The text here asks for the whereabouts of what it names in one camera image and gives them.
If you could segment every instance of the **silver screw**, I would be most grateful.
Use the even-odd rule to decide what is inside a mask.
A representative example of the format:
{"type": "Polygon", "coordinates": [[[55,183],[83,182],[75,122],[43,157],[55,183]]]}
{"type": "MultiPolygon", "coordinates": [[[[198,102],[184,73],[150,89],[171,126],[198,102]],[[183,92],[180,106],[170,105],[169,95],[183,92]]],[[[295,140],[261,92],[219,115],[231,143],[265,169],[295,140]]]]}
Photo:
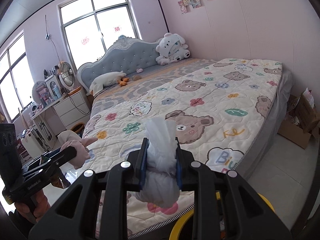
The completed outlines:
{"type": "Polygon", "coordinates": [[[193,161],[193,162],[191,163],[191,166],[194,167],[194,168],[199,168],[200,165],[201,165],[201,163],[200,163],[200,162],[197,162],[197,161],[193,161]]]}
{"type": "Polygon", "coordinates": [[[86,170],[83,175],[85,177],[91,177],[93,175],[93,170],[86,170]]]}
{"type": "Polygon", "coordinates": [[[130,162],[127,162],[127,161],[125,161],[125,162],[121,162],[121,167],[123,167],[123,168],[129,168],[130,167],[130,165],[131,165],[131,163],[130,162]]]}
{"type": "Polygon", "coordinates": [[[235,178],[238,175],[238,173],[236,171],[228,171],[228,176],[235,178]]]}

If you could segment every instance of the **pink wall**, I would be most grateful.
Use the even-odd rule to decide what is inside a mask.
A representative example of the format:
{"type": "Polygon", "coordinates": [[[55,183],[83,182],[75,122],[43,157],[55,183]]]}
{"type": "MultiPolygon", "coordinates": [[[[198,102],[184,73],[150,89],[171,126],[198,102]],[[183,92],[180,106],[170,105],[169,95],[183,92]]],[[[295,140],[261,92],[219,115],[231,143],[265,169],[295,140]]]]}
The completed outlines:
{"type": "MultiPolygon", "coordinates": [[[[45,20],[47,15],[48,32],[54,41],[61,60],[70,62],[65,49],[60,21],[58,18],[58,5],[69,0],[55,0],[26,20],[0,48],[0,54],[9,46],[10,42],[23,30],[26,54],[30,71],[34,81],[44,80],[43,70],[51,69],[59,63],[52,43],[45,39],[45,20]]],[[[167,32],[164,19],[157,0],[129,0],[132,5],[133,14],[145,41],[156,41],[167,32]]],[[[23,115],[26,121],[29,119],[28,110],[23,115]]],[[[51,111],[46,111],[45,116],[49,126],[55,134],[59,134],[65,128],[60,119],[51,111]]],[[[23,131],[23,125],[18,118],[15,122],[17,134],[23,131]]]]}
{"type": "Polygon", "coordinates": [[[320,20],[308,0],[201,0],[183,15],[179,0],[160,1],[192,57],[281,61],[293,72],[292,93],[308,87],[320,105],[320,20]]]}

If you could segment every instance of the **white drawer cabinet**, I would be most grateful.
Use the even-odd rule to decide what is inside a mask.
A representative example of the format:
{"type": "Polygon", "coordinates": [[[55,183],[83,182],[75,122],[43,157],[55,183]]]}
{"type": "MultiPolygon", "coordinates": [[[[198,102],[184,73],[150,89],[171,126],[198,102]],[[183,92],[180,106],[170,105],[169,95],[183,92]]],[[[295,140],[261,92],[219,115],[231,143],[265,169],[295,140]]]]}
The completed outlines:
{"type": "Polygon", "coordinates": [[[79,122],[86,124],[90,119],[90,104],[83,89],[56,104],[54,109],[67,130],[79,122]]]}

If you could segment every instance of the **headboard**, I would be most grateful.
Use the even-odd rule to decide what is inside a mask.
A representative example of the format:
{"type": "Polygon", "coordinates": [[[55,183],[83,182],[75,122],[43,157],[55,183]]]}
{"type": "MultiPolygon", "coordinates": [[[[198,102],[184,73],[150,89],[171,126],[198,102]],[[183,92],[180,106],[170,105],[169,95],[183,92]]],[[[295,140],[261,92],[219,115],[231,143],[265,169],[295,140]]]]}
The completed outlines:
{"type": "Polygon", "coordinates": [[[156,65],[157,42],[146,42],[120,36],[98,61],[83,64],[77,71],[77,78],[89,92],[92,81],[105,73],[122,71],[126,74],[136,72],[138,68],[147,68],[156,65]]]}

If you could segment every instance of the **bear print quilt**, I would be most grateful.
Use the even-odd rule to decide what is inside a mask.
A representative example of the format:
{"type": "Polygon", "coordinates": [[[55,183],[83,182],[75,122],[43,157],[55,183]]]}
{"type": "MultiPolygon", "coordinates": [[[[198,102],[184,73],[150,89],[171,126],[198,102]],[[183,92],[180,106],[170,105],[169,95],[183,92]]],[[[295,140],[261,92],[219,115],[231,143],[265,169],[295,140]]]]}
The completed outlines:
{"type": "MultiPolygon", "coordinates": [[[[85,128],[86,137],[99,140],[88,146],[91,159],[81,171],[106,171],[126,160],[140,149],[144,122],[154,116],[176,121],[181,148],[196,160],[219,172],[235,169],[263,126],[281,73],[282,63],[272,60],[224,59],[103,110],[85,128]]],[[[192,192],[181,192],[171,208],[163,209],[128,194],[130,238],[179,217],[193,201],[192,192]]]]}

